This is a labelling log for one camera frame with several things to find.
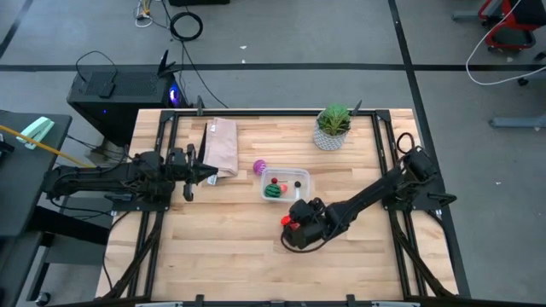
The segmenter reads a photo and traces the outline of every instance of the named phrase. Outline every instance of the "potted plant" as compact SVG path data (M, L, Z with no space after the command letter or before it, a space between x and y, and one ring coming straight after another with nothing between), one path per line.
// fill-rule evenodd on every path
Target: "potted plant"
M341 148L349 129L351 115L346 106L340 104L329 105L318 114L315 123L315 144L322 150Z

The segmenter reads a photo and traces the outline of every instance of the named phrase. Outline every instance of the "clear plastic container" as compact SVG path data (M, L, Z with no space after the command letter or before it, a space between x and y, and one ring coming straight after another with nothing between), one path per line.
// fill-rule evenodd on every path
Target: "clear plastic container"
M265 196L265 187L271 184L271 178L278 180L277 184L286 184L288 190L281 194L281 197L267 197ZM296 188L295 182L301 183L301 187ZM286 201L295 202L302 199L307 201L309 199L309 185L310 185L309 172L296 168L275 168L266 167L262 173L262 198L269 201Z

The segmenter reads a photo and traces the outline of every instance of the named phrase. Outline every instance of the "yellow stick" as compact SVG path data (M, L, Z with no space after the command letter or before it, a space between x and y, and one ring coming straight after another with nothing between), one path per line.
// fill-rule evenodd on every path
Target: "yellow stick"
M41 142L34 141L30 137L23 136L21 133L15 131L15 130L12 130L12 129L6 127L6 126L0 125L0 130L4 130L4 131L6 131L6 132L8 132L8 133L10 133L10 134L12 134L14 136L18 136L18 137L22 138L23 140L25 140L27 142L31 142L32 144L35 144L36 146L40 147L41 149L45 149L45 150L49 151L50 153L60 155L63 158L67 158L67 159L71 160L72 162L74 162L75 164L82 165L84 167L93 167L91 165L87 165L87 164L85 164L83 162L78 161L77 159L69 156L66 153L60 152L55 148L51 148L51 147L49 147L49 146L47 146L45 144L42 144Z

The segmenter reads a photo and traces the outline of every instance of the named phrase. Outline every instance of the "wooden table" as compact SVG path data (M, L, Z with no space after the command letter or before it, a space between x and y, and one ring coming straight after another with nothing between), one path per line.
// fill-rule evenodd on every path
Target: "wooden table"
M391 115L395 137L408 131L419 142L410 109L393 109ZM159 116L160 110L140 111L131 155L154 149ZM325 203L347 200L380 177L369 118L356 117L343 148L333 152L313 143L314 117L225 118L237 120L239 175L219 180L217 186L200 184L191 203L183 199L183 183L177 184L161 232L152 300L194 300L196 294L204 294L207 301L345 300L349 293L357 300L401 299L392 233L380 204L363 211L349 231L321 250L293 254L279 241L280 219L292 204L263 201L260 177L252 169L256 159L272 167L303 168L311 174L312 197ZM176 147L193 143L198 148L207 119L182 118ZM412 217L423 260L456 293L443 230L422 211ZM140 218L141 213L132 212L110 235L106 265L113 282L133 258ZM417 294L412 265L405 259L412 293ZM142 293L144 273L137 293ZM96 294L107 290L102 274Z

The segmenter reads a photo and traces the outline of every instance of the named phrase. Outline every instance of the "white plant pot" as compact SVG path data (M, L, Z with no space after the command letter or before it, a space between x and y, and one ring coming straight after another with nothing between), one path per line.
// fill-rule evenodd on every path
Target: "white plant pot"
M349 131L347 130L344 134L338 135L338 136L331 136L325 133L324 131L322 131L318 127L318 119L321 117L322 112L318 114L317 120L315 121L315 132L313 134L313 139L315 141L315 144L322 150L339 149L341 148L341 146L343 146L343 143L345 142L345 139Z

